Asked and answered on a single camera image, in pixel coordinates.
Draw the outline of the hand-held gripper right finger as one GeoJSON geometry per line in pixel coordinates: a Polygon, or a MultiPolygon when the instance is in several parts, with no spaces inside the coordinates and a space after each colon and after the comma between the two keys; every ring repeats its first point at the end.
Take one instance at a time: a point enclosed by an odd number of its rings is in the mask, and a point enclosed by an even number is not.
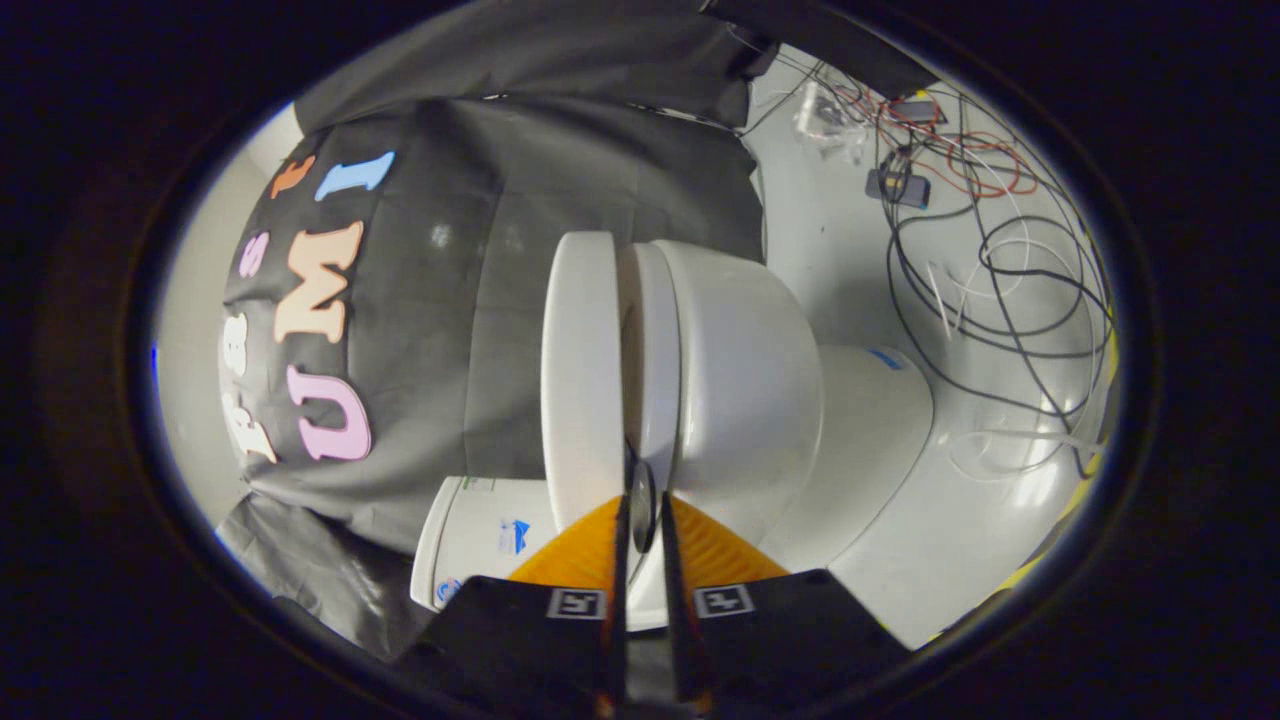
{"type": "Polygon", "coordinates": [[[909,659],[831,571],[788,571],[672,495],[660,538],[675,696],[703,717],[780,719],[909,659]]]}

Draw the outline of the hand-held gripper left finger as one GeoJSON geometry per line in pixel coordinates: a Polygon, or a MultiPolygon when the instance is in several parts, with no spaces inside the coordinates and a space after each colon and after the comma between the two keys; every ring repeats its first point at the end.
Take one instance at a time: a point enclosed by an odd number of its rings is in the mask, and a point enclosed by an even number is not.
{"type": "Polygon", "coordinates": [[[422,637],[440,691],[504,719],[613,719],[626,696],[628,510],[618,495],[508,578],[467,579],[422,637]]]}

